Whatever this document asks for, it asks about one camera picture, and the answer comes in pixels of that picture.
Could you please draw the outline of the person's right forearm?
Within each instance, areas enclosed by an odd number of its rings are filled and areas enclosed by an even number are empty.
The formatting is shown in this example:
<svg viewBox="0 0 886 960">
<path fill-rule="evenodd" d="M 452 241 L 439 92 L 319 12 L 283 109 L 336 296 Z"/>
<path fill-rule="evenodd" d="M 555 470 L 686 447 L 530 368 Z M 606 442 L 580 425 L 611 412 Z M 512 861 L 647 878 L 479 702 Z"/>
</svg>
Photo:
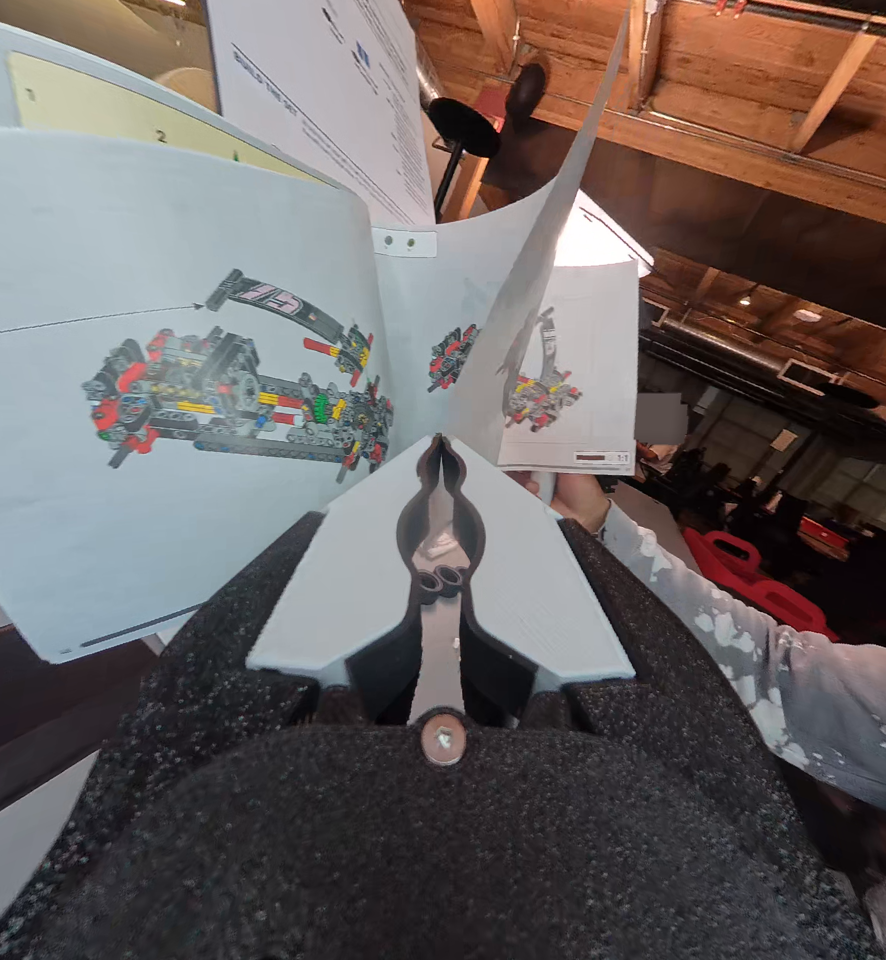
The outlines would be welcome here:
<svg viewBox="0 0 886 960">
<path fill-rule="evenodd" d="M 690 570 L 617 506 L 600 539 L 692 632 L 778 759 L 886 810 L 886 649 L 779 624 Z"/>
</svg>

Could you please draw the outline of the printed task sheet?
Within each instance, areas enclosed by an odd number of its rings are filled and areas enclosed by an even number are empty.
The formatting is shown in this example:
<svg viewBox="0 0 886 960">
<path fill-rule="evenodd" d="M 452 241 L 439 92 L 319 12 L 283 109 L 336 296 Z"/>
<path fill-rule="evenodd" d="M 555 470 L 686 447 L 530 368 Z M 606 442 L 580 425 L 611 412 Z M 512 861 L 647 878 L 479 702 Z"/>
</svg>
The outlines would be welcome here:
<svg viewBox="0 0 886 960">
<path fill-rule="evenodd" d="M 400 2 L 205 8 L 229 122 L 352 190 L 375 223 L 435 223 L 415 35 Z"/>
</svg>

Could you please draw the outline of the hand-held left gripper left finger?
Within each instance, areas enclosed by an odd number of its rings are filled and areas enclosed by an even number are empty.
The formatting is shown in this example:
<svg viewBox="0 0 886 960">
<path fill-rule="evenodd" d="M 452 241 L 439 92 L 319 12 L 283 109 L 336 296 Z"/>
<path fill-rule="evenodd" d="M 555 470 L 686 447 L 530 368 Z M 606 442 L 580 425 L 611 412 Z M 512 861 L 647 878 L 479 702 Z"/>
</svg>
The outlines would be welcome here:
<svg viewBox="0 0 886 960">
<path fill-rule="evenodd" d="M 439 483 L 429 435 L 335 499 L 248 654 L 248 668 L 355 691 L 368 717 L 401 713 L 422 664 L 414 555 Z"/>
</svg>

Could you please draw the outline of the instruction booklet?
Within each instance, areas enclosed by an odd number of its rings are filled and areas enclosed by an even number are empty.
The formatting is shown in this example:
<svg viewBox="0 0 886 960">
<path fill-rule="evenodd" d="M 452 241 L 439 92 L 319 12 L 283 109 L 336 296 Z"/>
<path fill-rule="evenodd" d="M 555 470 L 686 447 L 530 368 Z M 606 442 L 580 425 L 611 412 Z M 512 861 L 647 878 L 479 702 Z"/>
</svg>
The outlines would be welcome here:
<svg viewBox="0 0 886 960">
<path fill-rule="evenodd" d="M 230 147 L 0 126 L 0 605 L 42 660 L 184 623 L 429 435 L 631 472 L 636 265 L 554 266 L 625 32 L 545 188 L 415 233 Z"/>
</svg>

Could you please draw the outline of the person's right hand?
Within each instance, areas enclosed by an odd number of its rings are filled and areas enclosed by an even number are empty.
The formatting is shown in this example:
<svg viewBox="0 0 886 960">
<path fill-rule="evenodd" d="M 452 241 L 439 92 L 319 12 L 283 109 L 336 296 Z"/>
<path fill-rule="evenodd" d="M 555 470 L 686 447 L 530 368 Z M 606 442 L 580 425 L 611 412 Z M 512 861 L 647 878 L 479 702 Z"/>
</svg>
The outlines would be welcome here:
<svg viewBox="0 0 886 960">
<path fill-rule="evenodd" d="M 612 502 L 594 476 L 557 473 L 549 506 L 562 518 L 577 522 L 589 534 L 598 536 Z"/>
</svg>

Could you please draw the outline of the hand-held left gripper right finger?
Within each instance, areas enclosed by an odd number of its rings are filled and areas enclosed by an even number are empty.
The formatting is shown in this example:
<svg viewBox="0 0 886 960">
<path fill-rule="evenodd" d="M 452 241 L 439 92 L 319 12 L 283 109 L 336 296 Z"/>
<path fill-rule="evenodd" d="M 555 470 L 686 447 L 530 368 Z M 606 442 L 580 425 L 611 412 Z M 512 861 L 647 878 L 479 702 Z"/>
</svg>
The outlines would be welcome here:
<svg viewBox="0 0 886 960">
<path fill-rule="evenodd" d="M 633 681 L 557 512 L 457 439 L 440 438 L 440 480 L 468 561 L 458 637 L 473 721 L 504 727 L 522 720 L 535 695 Z"/>
</svg>

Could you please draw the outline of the red plastic container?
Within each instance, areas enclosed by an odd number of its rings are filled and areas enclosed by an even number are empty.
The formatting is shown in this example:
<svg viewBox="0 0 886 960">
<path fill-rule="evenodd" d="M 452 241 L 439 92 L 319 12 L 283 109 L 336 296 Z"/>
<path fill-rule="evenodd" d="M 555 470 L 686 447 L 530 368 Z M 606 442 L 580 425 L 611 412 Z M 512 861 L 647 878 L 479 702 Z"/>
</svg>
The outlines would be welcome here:
<svg viewBox="0 0 886 960">
<path fill-rule="evenodd" d="M 682 535 L 702 575 L 730 594 L 749 596 L 769 577 L 761 571 L 761 554 L 748 541 L 723 531 L 700 534 L 687 527 Z"/>
<path fill-rule="evenodd" d="M 838 642 L 839 638 L 830 628 L 821 608 L 790 586 L 774 580 L 762 580 L 753 585 L 752 594 L 757 605 L 780 623 L 798 632 L 817 633 L 830 642 Z"/>
</svg>

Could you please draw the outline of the black disc stand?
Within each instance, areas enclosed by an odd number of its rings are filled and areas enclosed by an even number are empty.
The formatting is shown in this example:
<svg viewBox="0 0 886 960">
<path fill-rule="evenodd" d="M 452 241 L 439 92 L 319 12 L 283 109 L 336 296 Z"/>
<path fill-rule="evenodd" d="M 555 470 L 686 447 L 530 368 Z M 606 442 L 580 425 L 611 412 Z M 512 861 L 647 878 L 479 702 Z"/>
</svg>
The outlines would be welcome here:
<svg viewBox="0 0 886 960">
<path fill-rule="evenodd" d="M 434 195 L 437 223 L 452 222 L 469 215 L 485 166 L 499 152 L 503 128 L 509 125 L 518 132 L 529 123 L 545 96 L 548 78 L 547 67 L 534 59 L 521 66 L 503 99 L 495 90 L 483 91 L 477 103 L 494 107 L 495 114 L 482 113 L 473 106 L 447 97 L 437 97 L 429 102 L 425 108 L 428 120 L 449 146 L 449 160 Z M 456 199 L 448 200 L 464 155 L 475 158 L 476 165 L 464 175 Z"/>
</svg>

